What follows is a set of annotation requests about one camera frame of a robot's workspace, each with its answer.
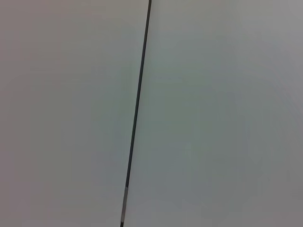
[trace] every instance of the white surface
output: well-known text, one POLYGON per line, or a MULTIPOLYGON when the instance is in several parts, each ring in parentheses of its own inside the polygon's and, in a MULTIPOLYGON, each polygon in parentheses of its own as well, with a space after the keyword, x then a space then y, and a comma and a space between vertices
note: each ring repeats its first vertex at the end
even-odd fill
POLYGON ((302 7, 153 0, 125 227, 302 225, 302 7))
POLYGON ((0 1, 0 226, 120 225, 148 1, 0 1))

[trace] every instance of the thin black rod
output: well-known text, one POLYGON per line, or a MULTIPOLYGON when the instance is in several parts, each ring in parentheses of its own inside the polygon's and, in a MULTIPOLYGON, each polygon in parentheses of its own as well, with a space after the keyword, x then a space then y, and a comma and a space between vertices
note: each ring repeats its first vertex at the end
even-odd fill
POLYGON ((143 76, 143 67, 144 67, 146 42, 147 42, 147 33, 148 33, 148 25, 149 25, 149 22, 150 22, 150 14, 151 14, 151 5, 152 5, 152 0, 149 0, 148 1, 148 8, 147 8, 145 32, 144 32, 143 49, 142 49, 142 56, 141 56, 141 65, 140 65, 140 73, 139 73, 139 81, 138 81, 136 107, 135 107, 135 111, 134 111, 132 140, 131 140, 131 147, 130 147, 130 150, 129 150, 129 158, 128 158, 128 166, 127 166, 127 174, 126 174, 126 182, 125 182, 125 193, 124 193, 124 199, 123 199, 124 202, 123 202, 123 210, 122 210, 122 217, 123 218, 121 218, 120 227, 123 227, 123 225, 124 225, 124 216, 125 216, 125 209, 126 209, 129 178, 130 178, 131 167, 132 167, 133 150, 134 150, 134 138, 135 138, 135 134, 136 134, 138 109, 139 109, 139 101, 140 101, 140 93, 141 93, 141 85, 142 85, 142 76, 143 76))

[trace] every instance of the gray wall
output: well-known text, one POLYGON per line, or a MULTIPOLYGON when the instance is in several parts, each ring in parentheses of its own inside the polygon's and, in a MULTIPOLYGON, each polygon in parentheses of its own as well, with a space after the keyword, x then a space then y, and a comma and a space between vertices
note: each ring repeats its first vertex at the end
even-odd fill
POLYGON ((120 224, 147 1, 0 1, 0 226, 120 224))
POLYGON ((302 8, 153 0, 126 227, 302 225, 302 8))

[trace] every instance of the white wall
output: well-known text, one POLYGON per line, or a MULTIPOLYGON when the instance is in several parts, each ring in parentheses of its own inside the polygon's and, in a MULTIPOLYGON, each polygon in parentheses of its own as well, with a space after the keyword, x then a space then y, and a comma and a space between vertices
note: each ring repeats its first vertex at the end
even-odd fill
POLYGON ((126 227, 302 225, 302 8, 153 0, 126 227))
POLYGON ((0 226, 120 224, 148 1, 0 1, 0 226))

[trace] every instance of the white panel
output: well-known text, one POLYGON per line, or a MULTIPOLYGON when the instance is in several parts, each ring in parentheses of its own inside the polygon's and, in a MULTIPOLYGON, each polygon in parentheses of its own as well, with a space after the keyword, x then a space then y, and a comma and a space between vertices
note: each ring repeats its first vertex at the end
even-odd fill
POLYGON ((153 0, 126 227, 302 225, 302 8, 153 0))
POLYGON ((0 226, 120 225, 147 5, 0 1, 0 226))

